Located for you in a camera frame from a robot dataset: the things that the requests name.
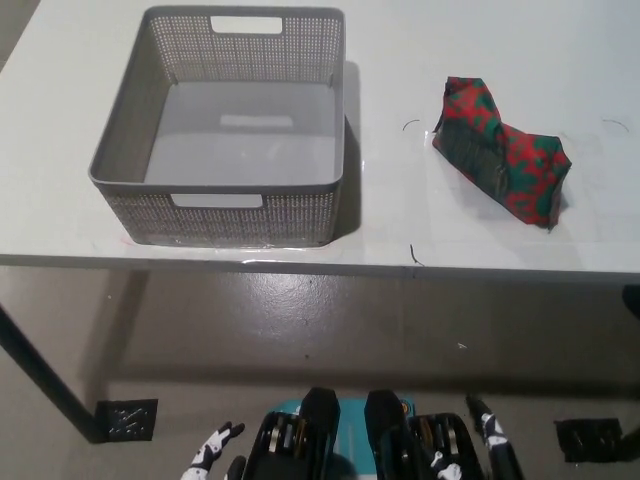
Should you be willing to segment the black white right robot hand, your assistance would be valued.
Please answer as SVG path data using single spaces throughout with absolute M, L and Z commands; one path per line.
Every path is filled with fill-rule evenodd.
M 465 398 L 476 430 L 481 435 L 488 450 L 493 479 L 524 480 L 525 476 L 517 460 L 515 450 L 504 433 L 495 413 L 476 395 L 468 394 Z M 441 452 L 426 454 L 430 459 L 430 469 L 437 479 L 470 479 L 463 473 L 459 463 L 452 456 Z

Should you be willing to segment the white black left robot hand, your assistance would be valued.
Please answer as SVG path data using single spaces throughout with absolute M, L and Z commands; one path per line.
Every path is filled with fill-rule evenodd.
M 216 429 L 199 448 L 189 467 L 183 472 L 181 480 L 207 479 L 213 464 L 221 457 L 224 447 L 244 429 L 244 423 L 234 425 L 231 421 Z

